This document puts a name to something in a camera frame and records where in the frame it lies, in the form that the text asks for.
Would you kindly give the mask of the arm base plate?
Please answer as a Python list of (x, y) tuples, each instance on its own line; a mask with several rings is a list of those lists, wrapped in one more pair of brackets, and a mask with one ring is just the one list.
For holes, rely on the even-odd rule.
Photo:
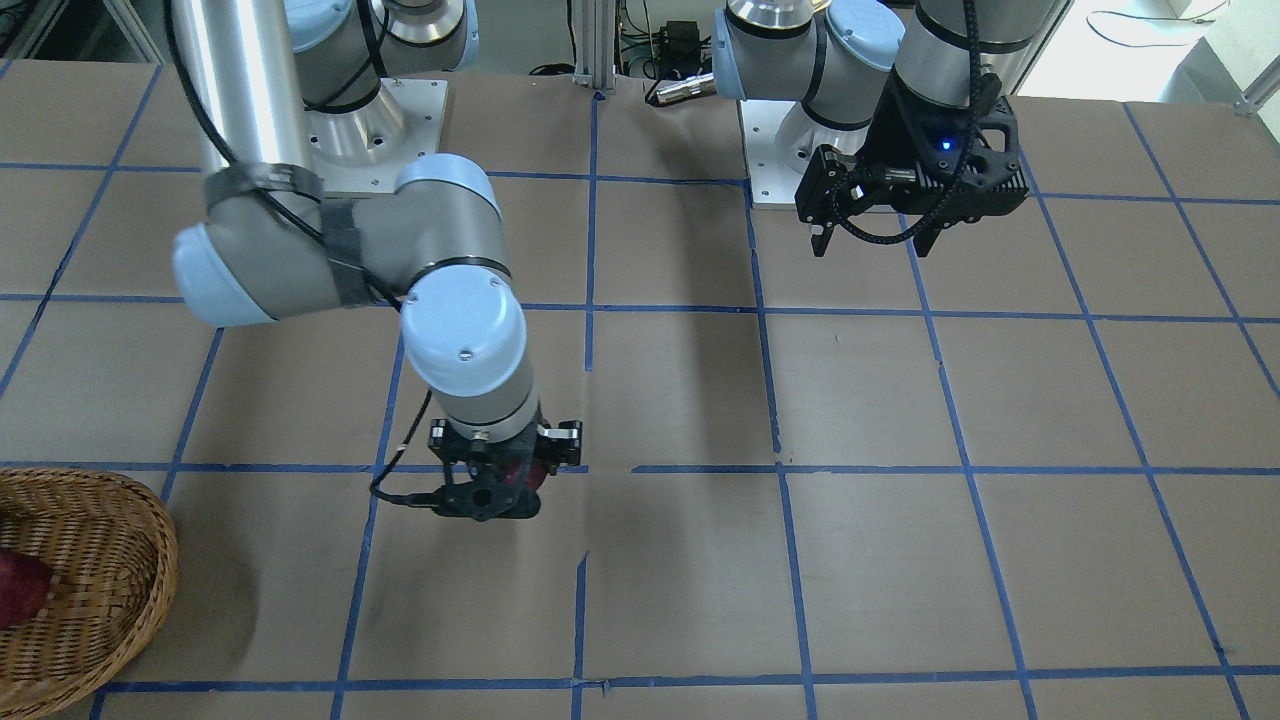
[(800, 102), (744, 100), (739, 110), (753, 205), (792, 211), (823, 127)]

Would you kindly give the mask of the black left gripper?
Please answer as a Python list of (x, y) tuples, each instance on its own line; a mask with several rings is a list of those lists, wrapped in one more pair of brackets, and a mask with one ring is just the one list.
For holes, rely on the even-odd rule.
[(1000, 77), (982, 72), (979, 115), (914, 94), (891, 73), (864, 145), (847, 155), (819, 145), (795, 193), (797, 219), (810, 227), (815, 258), (835, 227), (877, 205), (919, 215), (911, 247), (927, 258), (943, 229), (1018, 209), (1029, 187), (1018, 156), (1018, 119)]

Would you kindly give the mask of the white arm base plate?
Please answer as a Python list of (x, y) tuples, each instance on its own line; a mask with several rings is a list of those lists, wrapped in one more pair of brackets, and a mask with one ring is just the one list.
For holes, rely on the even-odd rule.
[(392, 193), (406, 165), (440, 149), (448, 95), (444, 79), (384, 79), (353, 111), (306, 111), (314, 172), (326, 196)]

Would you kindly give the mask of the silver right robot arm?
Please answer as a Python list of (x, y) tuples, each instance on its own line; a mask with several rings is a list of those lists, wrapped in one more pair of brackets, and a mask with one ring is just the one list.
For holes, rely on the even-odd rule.
[(444, 483), (376, 498), (444, 518), (529, 519), (581, 462), (582, 423), (541, 413), (529, 324), (486, 173), (448, 152), (407, 159), (387, 190), (335, 192), (320, 161), (366, 168), (406, 146), (389, 70), (451, 69), (475, 45), (465, 1), (166, 1), (166, 42), (205, 145), (205, 222), (173, 270), (219, 328), (387, 301), (444, 418)]

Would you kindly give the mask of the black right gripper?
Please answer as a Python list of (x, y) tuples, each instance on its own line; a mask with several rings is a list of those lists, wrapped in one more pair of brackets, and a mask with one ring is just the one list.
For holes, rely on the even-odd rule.
[(552, 469), (553, 477), (562, 466), (581, 464), (584, 423), (562, 421), (550, 427), (530, 421), (516, 436), (490, 441), (479, 433), (461, 434), (444, 419), (431, 423), (429, 448), (440, 459), (445, 483), (428, 496), (428, 507), (443, 518), (530, 519), (541, 509), (541, 500), (527, 497), (518, 489), (503, 487), (499, 471), (503, 462), (538, 459)]

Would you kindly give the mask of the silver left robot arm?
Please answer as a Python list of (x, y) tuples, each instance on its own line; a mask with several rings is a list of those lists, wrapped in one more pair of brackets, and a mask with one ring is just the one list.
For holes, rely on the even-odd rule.
[(837, 229), (924, 258), (960, 223), (1025, 201), (1004, 87), (1050, 24), (1051, 1), (727, 1), (717, 91), (787, 101), (778, 145), (799, 152), (797, 219), (822, 258)]

